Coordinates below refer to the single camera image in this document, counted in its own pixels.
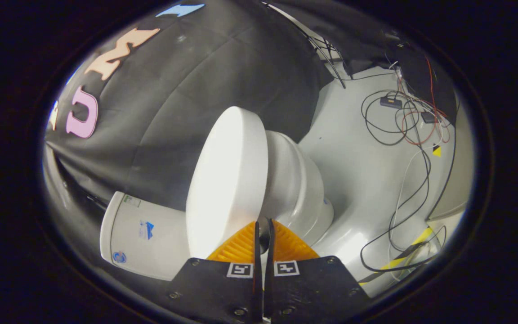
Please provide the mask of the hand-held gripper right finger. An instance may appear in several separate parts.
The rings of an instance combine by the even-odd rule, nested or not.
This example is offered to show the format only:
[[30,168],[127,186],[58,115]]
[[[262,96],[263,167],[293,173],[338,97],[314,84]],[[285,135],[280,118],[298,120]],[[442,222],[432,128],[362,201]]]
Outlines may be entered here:
[[337,256],[321,257],[294,232],[270,221],[263,286],[269,322],[358,320],[371,298]]

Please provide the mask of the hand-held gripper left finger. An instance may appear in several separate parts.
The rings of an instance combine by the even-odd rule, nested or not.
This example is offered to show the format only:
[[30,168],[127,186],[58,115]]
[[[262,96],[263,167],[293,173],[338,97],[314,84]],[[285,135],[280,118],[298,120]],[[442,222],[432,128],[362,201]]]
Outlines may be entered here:
[[167,287],[170,311],[204,324],[261,324],[259,224],[249,223],[206,259],[190,258]]

